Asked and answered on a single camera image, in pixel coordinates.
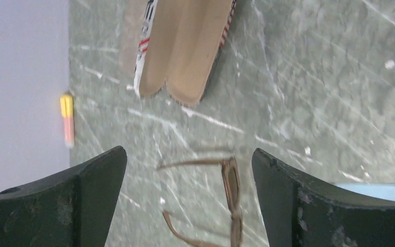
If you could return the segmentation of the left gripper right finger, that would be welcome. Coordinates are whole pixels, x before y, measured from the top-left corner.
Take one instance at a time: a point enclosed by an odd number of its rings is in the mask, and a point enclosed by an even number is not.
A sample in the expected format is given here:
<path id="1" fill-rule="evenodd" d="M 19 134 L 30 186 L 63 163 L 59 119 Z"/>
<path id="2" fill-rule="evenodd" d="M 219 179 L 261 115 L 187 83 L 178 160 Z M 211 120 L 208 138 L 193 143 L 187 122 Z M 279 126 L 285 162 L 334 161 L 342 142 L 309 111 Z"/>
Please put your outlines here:
<path id="1" fill-rule="evenodd" d="M 395 246 L 395 201 L 327 183 L 259 148 L 251 164 L 270 246 Z"/>

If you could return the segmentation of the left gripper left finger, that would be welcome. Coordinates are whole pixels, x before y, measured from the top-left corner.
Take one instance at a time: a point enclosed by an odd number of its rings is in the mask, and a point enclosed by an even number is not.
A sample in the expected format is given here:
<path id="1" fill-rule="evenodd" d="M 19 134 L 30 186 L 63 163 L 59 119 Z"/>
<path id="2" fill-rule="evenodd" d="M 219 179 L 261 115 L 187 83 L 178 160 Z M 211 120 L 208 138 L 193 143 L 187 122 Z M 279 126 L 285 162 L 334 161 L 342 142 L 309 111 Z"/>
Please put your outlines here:
<path id="1" fill-rule="evenodd" d="M 104 246 L 127 167 L 116 146 L 0 192 L 0 246 Z"/>

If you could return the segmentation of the blue cleaning cloth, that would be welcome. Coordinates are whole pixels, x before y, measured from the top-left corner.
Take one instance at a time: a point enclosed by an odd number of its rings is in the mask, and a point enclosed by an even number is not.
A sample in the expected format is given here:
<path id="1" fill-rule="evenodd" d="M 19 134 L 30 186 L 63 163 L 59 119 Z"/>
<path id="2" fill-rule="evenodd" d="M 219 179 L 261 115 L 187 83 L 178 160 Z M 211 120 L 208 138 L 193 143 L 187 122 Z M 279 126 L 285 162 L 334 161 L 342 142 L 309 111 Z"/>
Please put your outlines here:
<path id="1" fill-rule="evenodd" d="M 395 201 L 395 183 L 333 183 L 333 185 L 362 195 Z"/>

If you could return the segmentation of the brown glasses case green lining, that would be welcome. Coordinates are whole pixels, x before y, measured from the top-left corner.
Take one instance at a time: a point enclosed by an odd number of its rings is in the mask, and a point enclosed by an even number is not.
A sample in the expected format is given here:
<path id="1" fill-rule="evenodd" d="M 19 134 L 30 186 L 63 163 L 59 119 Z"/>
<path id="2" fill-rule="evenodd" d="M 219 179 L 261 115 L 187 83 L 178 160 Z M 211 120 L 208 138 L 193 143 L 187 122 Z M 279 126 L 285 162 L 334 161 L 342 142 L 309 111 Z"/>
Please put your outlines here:
<path id="1" fill-rule="evenodd" d="M 121 71 L 131 78 L 134 76 L 138 44 L 140 42 L 143 15 L 146 10 L 146 5 L 147 1 L 125 1 L 118 64 Z"/>

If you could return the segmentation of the brown tinted sunglasses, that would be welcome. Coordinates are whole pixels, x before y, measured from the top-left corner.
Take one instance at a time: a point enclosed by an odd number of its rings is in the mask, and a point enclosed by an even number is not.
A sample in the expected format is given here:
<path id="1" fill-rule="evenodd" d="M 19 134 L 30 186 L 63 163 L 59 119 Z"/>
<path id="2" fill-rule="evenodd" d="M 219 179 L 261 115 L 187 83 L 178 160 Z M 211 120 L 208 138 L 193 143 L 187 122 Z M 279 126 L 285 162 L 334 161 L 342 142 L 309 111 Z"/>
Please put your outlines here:
<path id="1" fill-rule="evenodd" d="M 224 190 L 231 214 L 230 245 L 241 246 L 243 242 L 243 216 L 240 207 L 240 177 L 235 157 L 183 161 L 160 165 L 157 169 L 165 169 L 185 165 L 220 165 Z"/>

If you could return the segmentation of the pink yellow marker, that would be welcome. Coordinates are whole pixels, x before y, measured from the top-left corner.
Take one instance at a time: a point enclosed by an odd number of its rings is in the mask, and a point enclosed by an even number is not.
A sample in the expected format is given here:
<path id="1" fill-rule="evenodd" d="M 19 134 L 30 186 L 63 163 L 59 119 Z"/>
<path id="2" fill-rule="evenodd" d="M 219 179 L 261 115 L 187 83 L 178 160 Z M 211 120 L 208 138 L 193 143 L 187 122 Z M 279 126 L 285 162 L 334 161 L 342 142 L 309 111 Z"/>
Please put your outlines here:
<path id="1" fill-rule="evenodd" d="M 64 124 L 64 140 L 67 148 L 75 145 L 74 133 L 74 101 L 70 94 L 64 94 L 60 98 L 61 114 Z"/>

